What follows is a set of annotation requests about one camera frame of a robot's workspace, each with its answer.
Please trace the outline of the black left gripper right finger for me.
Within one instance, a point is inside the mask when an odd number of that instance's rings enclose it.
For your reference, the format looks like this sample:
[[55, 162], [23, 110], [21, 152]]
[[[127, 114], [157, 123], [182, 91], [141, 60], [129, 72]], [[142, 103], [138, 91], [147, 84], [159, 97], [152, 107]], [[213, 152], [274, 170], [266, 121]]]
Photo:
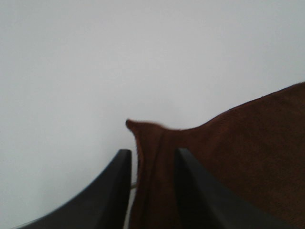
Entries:
[[174, 189], [184, 229], [292, 228], [222, 185], [186, 148], [175, 151]]

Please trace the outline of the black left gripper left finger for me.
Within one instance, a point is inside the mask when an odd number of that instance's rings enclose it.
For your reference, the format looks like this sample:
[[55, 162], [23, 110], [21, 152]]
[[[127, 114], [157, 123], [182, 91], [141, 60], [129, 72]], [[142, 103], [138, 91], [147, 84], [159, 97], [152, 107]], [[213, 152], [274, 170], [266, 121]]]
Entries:
[[100, 175], [73, 199], [21, 229], [122, 229], [131, 189], [129, 149], [121, 149]]

